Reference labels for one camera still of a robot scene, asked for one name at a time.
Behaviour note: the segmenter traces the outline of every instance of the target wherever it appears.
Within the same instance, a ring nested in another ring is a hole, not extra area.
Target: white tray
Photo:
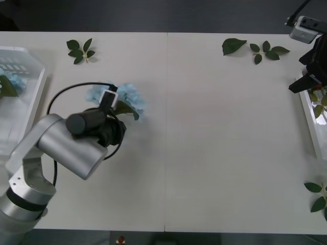
[[[307,91],[302,91],[300,92],[300,97],[306,114],[317,160],[319,162],[327,162],[327,113],[324,111],[316,119],[312,107],[315,103],[312,103],[309,93]]]
[[[0,68],[21,76],[26,83],[19,97],[0,100],[0,161],[3,162],[31,129],[47,74],[45,66],[22,47],[0,46]]]

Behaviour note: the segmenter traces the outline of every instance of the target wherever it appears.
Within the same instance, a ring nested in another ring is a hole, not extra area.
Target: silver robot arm
[[[43,117],[6,163],[10,187],[0,198],[0,245],[19,244],[56,193],[42,173],[43,153],[86,180],[105,158],[107,148],[94,137],[74,138],[65,119],[56,114]]]

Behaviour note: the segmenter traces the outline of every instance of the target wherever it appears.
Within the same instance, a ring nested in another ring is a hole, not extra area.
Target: black cable
[[[111,86],[112,84],[110,83],[98,83],[98,82],[89,82],[89,83],[78,83],[78,84],[75,84],[75,85],[72,85],[72,86],[69,86],[69,87],[66,87],[62,90],[60,90],[50,101],[49,105],[48,105],[48,108],[46,110],[46,114],[48,115],[50,113],[50,109],[52,107],[52,104],[54,103],[54,101],[56,100],[57,97],[59,97],[59,95],[61,95],[62,93],[66,92],[67,90],[70,90],[72,88],[76,88],[76,87],[80,87],[80,86],[86,86],[86,85],[105,85],[105,86]],[[110,112],[111,113],[111,116],[117,120],[119,126],[120,126],[120,132],[121,132],[121,140],[117,146],[117,148],[113,151],[113,153],[111,153],[109,156],[105,157],[104,160],[107,160],[108,158],[112,157],[117,151],[118,149],[121,147],[121,144],[122,144],[122,140],[123,140],[123,127],[122,125],[120,124],[118,118],[116,117],[116,115],[114,115],[113,111]],[[54,164],[54,174],[53,174],[53,182],[52,184],[54,186],[56,186],[56,183],[57,183],[57,175],[58,175],[58,163],[56,160],[53,160],[53,164]]]
[[[301,10],[310,2],[311,0],[305,0],[300,7],[297,8],[297,10],[295,10],[295,12],[291,15],[291,17],[288,19],[287,21],[287,25],[293,27],[294,26],[294,20],[297,17],[297,15],[299,14],[299,12],[301,12]]]

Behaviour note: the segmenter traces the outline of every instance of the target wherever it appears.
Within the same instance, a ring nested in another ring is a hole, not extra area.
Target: white table surface
[[[98,61],[73,65],[65,42],[91,37]],[[222,55],[229,37],[291,52],[255,66],[248,47]],[[127,123],[121,150],[88,181],[59,167],[37,228],[327,234],[322,213],[310,213],[317,196],[303,185],[325,169],[299,95],[288,90],[312,45],[287,35],[178,33],[2,33],[0,45],[26,47],[51,69],[40,115],[60,89],[89,81],[135,83],[149,103],[147,118]],[[52,111],[92,106],[85,91],[64,94]],[[51,180],[47,156],[43,168]]]

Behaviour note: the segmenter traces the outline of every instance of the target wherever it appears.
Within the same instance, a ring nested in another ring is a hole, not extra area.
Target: leaf sprig
[[[318,118],[323,113],[323,111],[327,111],[327,93],[322,97],[321,100],[319,100],[318,96],[314,93],[315,90],[316,89],[308,90],[308,93],[312,102],[320,104],[313,108],[315,118]]]
[[[224,41],[222,48],[223,54],[229,55],[240,49],[241,46],[246,44],[247,40],[239,40],[237,38],[228,38]],[[258,65],[262,61],[262,55],[264,54],[270,60],[279,60],[280,55],[289,53],[290,51],[284,47],[276,46],[270,49],[270,43],[265,41],[262,45],[263,53],[260,53],[260,47],[254,43],[250,44],[250,48],[254,51],[254,63]]]
[[[83,49],[80,49],[80,44],[76,40],[70,40],[67,42],[67,47],[71,50],[68,55],[75,57],[74,65],[80,63],[83,59],[85,59],[86,63],[88,63],[88,58],[92,57],[96,52],[89,50],[92,42],[92,38],[87,40],[83,46]]]
[[[5,75],[0,76],[0,85],[0,99],[2,97],[18,97],[14,86]]]
[[[286,48],[281,47],[281,46],[276,46],[276,47],[273,47],[272,49],[270,49],[270,43],[268,41],[265,41],[262,44],[263,53],[260,53],[259,46],[254,43],[250,44],[250,48],[254,52],[254,54],[253,54],[253,55],[255,55],[254,63],[256,65],[258,65],[262,61],[263,54],[270,60],[279,60],[280,55],[289,53],[289,50],[287,50]]]
[[[305,183],[305,187],[307,190],[314,192],[314,193],[321,193],[322,196],[319,197],[314,204],[311,207],[311,212],[318,212],[322,209],[324,210],[324,217],[327,221],[327,208],[326,208],[326,194],[327,194],[327,187],[324,187],[323,183],[321,183],[320,185],[317,185],[316,183],[312,183],[312,182],[307,182]]]

